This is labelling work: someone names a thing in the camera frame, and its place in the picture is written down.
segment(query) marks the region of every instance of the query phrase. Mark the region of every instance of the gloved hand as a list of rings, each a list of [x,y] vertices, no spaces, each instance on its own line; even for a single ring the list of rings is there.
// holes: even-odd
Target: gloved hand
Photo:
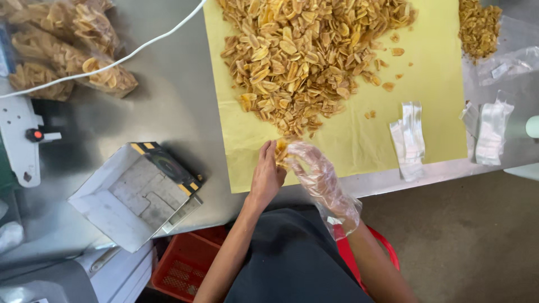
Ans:
[[[288,153],[299,157],[309,165],[310,171],[307,172],[297,159],[293,157],[286,159],[301,185],[314,197],[320,215],[330,232],[333,225],[342,224],[344,233],[335,231],[335,240],[342,239],[356,230],[360,223],[362,203],[343,192],[333,164],[318,148],[304,141],[289,144]]]

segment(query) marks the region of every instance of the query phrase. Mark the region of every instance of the metal surface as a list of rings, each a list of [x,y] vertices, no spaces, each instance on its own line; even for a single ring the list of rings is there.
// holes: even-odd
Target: metal surface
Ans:
[[[115,3],[118,7],[109,15],[126,42],[127,53],[171,29],[198,4],[196,0],[161,0],[158,5],[143,0]],[[538,2],[522,0],[506,6],[505,14],[510,17],[539,23],[534,14]],[[35,105],[36,113],[48,120],[45,124],[57,126],[51,131],[61,130],[63,139],[40,146],[42,184],[18,195],[27,242],[0,257],[0,266],[110,246],[111,241],[65,199],[129,141],[162,143],[193,175],[204,177],[197,193],[204,204],[174,233],[223,224],[237,215],[247,193],[230,193],[203,18],[198,13],[174,35],[125,64],[140,82],[125,99],[79,87],[69,104]],[[425,165],[425,177],[411,183],[401,180],[398,170],[345,177],[346,189],[363,197],[539,162],[539,142],[524,131],[526,120],[539,114],[539,73],[478,87],[475,72],[464,64],[464,80],[465,97],[476,106],[493,102],[498,89],[517,97],[502,166],[479,166],[470,159],[447,161]],[[473,145],[468,135],[470,157]],[[282,188],[272,203],[308,203],[308,198],[294,185]]]

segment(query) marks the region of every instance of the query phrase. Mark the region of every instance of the finger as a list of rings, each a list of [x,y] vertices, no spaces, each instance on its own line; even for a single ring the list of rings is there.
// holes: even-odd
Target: finger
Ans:
[[[295,141],[289,144],[287,151],[291,155],[300,157],[311,169],[317,169],[327,161],[326,157],[316,146],[304,141]]]
[[[266,152],[266,161],[273,161],[273,163],[275,163],[275,148],[276,147],[277,147],[277,140],[272,140]]]
[[[266,158],[266,151],[268,150],[268,147],[270,147],[271,140],[266,141],[264,145],[260,148],[260,152],[258,154],[258,160],[264,160]]]
[[[284,184],[285,178],[286,178],[286,169],[280,166],[277,167],[277,182],[279,182],[280,187]]]
[[[296,160],[294,158],[286,158],[285,162],[290,165],[290,167],[292,168],[292,170],[294,171],[294,173],[296,174],[296,176],[298,178],[306,178],[307,177],[307,173],[305,172],[303,167],[301,167],[301,164],[300,164],[300,162],[298,160]]]

